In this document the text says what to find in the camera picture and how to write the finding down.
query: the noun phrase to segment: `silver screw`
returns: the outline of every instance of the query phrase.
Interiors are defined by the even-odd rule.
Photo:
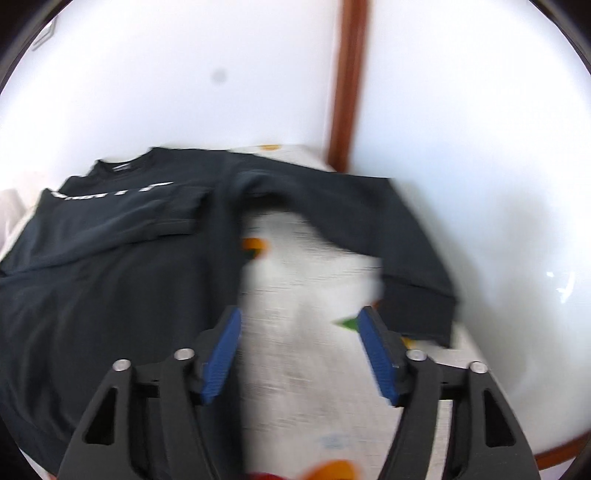
[[[413,350],[407,351],[407,357],[416,362],[422,362],[427,359],[427,354],[422,350],[418,350],[415,348]]]
[[[131,362],[126,358],[117,360],[113,364],[113,370],[115,370],[116,372],[122,372],[123,370],[127,370],[129,367],[131,367]]]
[[[485,374],[488,372],[488,367],[482,362],[472,362],[470,364],[470,370],[476,374]]]
[[[177,360],[189,360],[195,356],[195,352],[190,348],[181,348],[174,353]]]

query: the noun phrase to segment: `wall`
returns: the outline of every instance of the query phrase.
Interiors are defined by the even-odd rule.
[[[0,189],[29,200],[97,158],[155,145],[320,152],[339,11],[338,0],[74,0],[0,95]]]
[[[375,0],[357,173],[394,177],[534,450],[591,427],[591,79],[527,0]]]

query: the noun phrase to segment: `blue gripper pad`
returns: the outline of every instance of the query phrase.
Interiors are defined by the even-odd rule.
[[[234,309],[212,354],[203,364],[201,399],[204,404],[210,403],[221,392],[238,348],[241,330],[242,316],[239,309]]]
[[[357,328],[382,396],[387,398],[392,405],[396,405],[398,402],[398,394],[394,385],[396,366],[392,363],[375,322],[366,309],[361,310],[357,316]]]

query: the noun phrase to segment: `glossy white panel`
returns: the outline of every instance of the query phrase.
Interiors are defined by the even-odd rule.
[[[375,0],[358,173],[430,232],[536,451],[591,427],[591,77],[527,0]]]
[[[0,95],[0,189],[155,145],[323,149],[337,0],[74,0]]]

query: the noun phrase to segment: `black sweatshirt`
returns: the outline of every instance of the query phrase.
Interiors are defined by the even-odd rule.
[[[241,217],[261,201],[381,258],[384,322],[449,345],[452,283],[388,179],[226,151],[155,148],[122,164],[98,161],[42,193],[0,263],[0,415],[21,448],[56,472],[115,360],[162,361],[238,302]],[[212,406],[228,425],[212,428],[239,455],[239,413],[228,401]]]

